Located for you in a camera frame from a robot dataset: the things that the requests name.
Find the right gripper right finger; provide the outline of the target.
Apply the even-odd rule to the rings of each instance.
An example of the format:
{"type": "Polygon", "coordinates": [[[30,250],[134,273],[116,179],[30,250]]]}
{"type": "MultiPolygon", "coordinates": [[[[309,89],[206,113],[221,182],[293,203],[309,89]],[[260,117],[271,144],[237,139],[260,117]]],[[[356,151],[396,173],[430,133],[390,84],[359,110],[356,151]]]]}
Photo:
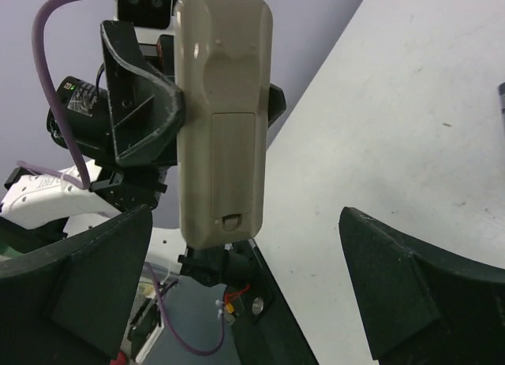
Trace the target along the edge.
{"type": "Polygon", "coordinates": [[[504,271],[346,207],[343,254],[372,358],[381,364],[502,364],[504,271]]]}

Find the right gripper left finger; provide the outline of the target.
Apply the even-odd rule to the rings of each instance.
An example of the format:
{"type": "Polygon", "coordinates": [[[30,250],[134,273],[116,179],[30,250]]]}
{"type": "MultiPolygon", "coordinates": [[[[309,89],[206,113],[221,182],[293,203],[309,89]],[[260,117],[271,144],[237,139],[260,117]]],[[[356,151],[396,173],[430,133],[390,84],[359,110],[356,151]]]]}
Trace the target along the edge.
{"type": "Polygon", "coordinates": [[[118,357],[152,235],[135,207],[1,264],[3,364],[108,364],[118,357]]]}

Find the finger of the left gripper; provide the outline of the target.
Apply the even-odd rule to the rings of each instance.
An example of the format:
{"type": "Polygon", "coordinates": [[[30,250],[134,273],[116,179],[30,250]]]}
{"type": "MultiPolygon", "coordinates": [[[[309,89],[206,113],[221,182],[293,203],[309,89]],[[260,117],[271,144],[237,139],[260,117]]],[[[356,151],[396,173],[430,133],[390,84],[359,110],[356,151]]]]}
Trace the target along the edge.
{"type": "Polygon", "coordinates": [[[182,90],[143,56],[133,24],[100,26],[114,159],[119,166],[170,166],[185,120],[182,90]]]}

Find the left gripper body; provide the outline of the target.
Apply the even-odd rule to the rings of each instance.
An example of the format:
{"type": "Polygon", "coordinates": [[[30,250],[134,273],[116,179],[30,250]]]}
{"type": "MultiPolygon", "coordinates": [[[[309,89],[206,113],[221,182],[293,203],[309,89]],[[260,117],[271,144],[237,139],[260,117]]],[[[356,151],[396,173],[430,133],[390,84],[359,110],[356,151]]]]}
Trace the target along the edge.
{"type": "MultiPolygon", "coordinates": [[[[286,111],[286,98],[281,88],[271,84],[269,91],[268,128],[286,111]]],[[[92,183],[91,191],[96,192],[107,201],[120,200],[123,193],[132,197],[132,201],[140,202],[141,199],[158,200],[160,193],[165,193],[167,186],[164,184],[166,172],[178,164],[177,140],[175,137],[167,145],[164,152],[153,163],[146,166],[121,168],[111,164],[102,166],[99,176],[92,183]]]]}

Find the beige remote control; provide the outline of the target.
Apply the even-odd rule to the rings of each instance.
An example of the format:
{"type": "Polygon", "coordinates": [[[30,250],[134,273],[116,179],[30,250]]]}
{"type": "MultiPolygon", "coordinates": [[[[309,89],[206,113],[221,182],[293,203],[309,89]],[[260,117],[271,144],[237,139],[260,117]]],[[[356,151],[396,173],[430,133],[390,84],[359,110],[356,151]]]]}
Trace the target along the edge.
{"type": "Polygon", "coordinates": [[[273,16],[263,0],[179,0],[175,80],[180,229],[205,249],[263,223],[273,16]]]}

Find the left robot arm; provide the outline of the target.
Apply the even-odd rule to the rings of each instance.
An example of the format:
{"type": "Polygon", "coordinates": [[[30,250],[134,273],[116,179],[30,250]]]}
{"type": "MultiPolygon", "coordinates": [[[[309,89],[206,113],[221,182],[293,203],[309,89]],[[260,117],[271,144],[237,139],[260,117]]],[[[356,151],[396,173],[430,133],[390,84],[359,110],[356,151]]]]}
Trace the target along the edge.
{"type": "Polygon", "coordinates": [[[181,234],[191,248],[255,237],[263,224],[267,129],[285,107],[270,82],[272,34],[267,19],[178,24],[169,77],[145,59],[131,23],[103,22],[108,122],[99,144],[79,147],[90,152],[84,167],[93,177],[120,173],[133,191],[106,200],[96,183],[74,184],[76,167],[28,169],[6,193],[1,216],[37,229],[153,204],[163,192],[155,173],[176,166],[181,234]]]}

